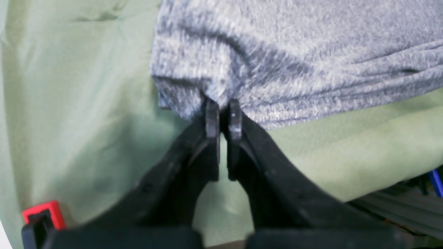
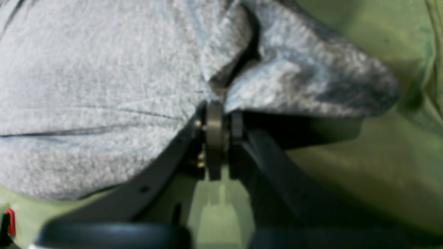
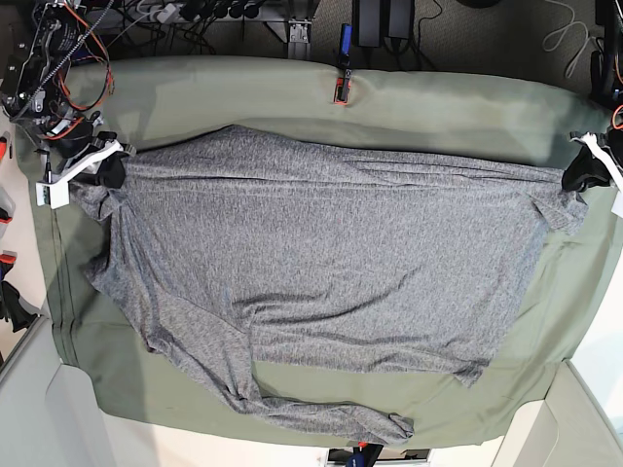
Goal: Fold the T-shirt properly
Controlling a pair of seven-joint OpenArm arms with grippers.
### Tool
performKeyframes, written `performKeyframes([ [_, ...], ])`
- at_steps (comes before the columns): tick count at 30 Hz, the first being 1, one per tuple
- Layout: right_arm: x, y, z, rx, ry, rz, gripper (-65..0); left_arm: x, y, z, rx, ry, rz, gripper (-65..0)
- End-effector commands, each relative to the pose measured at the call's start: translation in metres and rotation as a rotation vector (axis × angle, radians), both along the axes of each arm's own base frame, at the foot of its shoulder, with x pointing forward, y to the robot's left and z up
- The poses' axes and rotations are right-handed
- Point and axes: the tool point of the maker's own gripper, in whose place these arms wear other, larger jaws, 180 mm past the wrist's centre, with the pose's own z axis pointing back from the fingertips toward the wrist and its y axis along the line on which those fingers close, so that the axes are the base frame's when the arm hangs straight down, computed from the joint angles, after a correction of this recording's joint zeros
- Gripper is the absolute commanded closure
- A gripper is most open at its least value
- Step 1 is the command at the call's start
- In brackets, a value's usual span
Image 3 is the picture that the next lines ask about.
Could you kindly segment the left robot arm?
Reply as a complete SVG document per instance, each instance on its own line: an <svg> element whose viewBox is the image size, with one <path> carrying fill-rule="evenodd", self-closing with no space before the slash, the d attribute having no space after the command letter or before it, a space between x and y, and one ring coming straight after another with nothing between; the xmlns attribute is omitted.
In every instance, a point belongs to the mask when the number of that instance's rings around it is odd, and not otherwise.
<svg viewBox="0 0 623 467"><path fill-rule="evenodd" d="M594 187L617 190L611 212L622 217L622 34L616 33L597 58L593 97L611 111L603 132L573 132L570 140L580 151L565 170L562 187L566 192L584 192Z"/></svg>

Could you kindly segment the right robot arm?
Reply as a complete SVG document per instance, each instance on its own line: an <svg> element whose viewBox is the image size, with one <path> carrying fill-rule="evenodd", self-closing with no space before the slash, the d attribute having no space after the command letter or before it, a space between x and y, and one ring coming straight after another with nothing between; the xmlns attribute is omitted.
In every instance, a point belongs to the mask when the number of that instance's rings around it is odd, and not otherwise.
<svg viewBox="0 0 623 467"><path fill-rule="evenodd" d="M123 160L135 149L103 129L99 106L111 95L114 79L106 47L88 21L81 1L38 1L32 12L35 31L9 56L1 85L1 105L9 121L21 127L41 157L43 176L36 201L57 209L70 201L70 184L119 189L126 179ZM103 65L104 83L96 100L75 102L67 75L78 61Z"/></svg>

